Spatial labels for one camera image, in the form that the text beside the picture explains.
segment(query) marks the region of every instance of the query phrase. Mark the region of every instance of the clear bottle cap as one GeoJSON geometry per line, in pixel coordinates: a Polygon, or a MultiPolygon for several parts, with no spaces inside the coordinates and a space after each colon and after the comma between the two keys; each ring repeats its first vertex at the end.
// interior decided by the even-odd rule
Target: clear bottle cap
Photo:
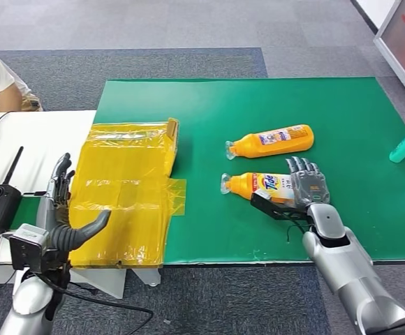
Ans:
{"type": "Polygon", "coordinates": [[[233,148],[233,142],[226,141],[226,157],[227,157],[227,159],[232,160],[236,155],[234,154],[230,148],[233,148]]]}
{"type": "Polygon", "coordinates": [[[223,173],[223,175],[221,176],[221,192],[222,194],[227,194],[230,192],[230,182],[230,176],[227,173],[223,173]]]}

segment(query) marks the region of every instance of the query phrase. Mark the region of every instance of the white table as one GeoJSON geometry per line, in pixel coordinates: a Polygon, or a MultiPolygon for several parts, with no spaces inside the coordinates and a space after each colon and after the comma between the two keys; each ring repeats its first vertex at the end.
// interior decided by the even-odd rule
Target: white table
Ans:
{"type": "MultiPolygon", "coordinates": [[[[53,167],[63,154],[69,152],[74,169],[81,147],[92,125],[95,110],[61,112],[14,112],[0,121],[0,184],[23,146],[19,162],[10,185],[21,193],[45,191],[53,167]]],[[[0,264],[11,264],[8,241],[0,243],[0,264]]],[[[160,283],[157,269],[133,269],[145,284],[160,283]]],[[[17,271],[11,283],[14,290],[21,282],[23,271],[17,271]]],[[[11,265],[0,266],[0,283],[5,283],[13,273],[11,265]]],[[[121,299],[125,286],[125,269],[72,269],[71,280],[89,283],[103,292],[121,299]]]]}

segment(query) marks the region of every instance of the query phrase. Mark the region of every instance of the robotic arm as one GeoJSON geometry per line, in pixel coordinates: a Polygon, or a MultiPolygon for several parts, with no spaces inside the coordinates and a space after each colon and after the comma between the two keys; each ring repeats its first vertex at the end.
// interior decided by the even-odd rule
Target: robotic arm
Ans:
{"type": "Polygon", "coordinates": [[[357,334],[405,335],[405,307],[384,288],[370,256],[329,204],[325,176],[305,158],[287,162],[295,209],[270,203],[264,193],[255,193],[251,203],[277,219],[307,220],[304,249],[339,297],[357,334]]]}
{"type": "Polygon", "coordinates": [[[74,171],[70,155],[61,157],[50,178],[47,192],[38,207],[36,225],[23,224],[9,237],[11,263],[24,270],[20,287],[13,296],[11,310],[1,328],[1,335],[51,334],[53,319],[64,302],[64,295],[50,287],[65,290],[70,281],[69,252],[79,248],[107,226],[110,211],[101,211],[95,221],[80,229],[69,224],[69,184],[74,171]]]}

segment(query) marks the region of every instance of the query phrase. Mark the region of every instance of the green mat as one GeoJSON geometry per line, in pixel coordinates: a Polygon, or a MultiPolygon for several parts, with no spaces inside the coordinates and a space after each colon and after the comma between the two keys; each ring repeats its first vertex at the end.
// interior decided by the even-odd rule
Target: green mat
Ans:
{"type": "Polygon", "coordinates": [[[187,192],[165,263],[306,260],[297,229],[287,243],[289,223],[219,190],[224,172],[285,173],[290,156],[229,161],[226,140],[301,123],[315,144],[298,155],[326,176],[345,225],[375,260],[405,259],[405,161],[388,160],[405,125],[374,78],[109,81],[95,123],[168,117],[180,121],[172,177],[187,179],[187,192]]]}

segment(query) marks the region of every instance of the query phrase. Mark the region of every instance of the orange bottle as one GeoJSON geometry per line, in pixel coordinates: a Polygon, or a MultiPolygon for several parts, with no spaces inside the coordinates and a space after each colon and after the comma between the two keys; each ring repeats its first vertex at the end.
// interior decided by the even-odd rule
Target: orange bottle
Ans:
{"type": "Polygon", "coordinates": [[[308,150],[314,142],[314,134],[306,124],[249,134],[233,143],[226,142],[226,155],[255,158],[288,152],[308,150]]]}
{"type": "Polygon", "coordinates": [[[258,189],[270,195],[271,201],[294,205],[294,192],[289,174],[247,172],[233,177],[224,173],[221,177],[222,194],[232,192],[250,200],[252,193],[258,189]]]}

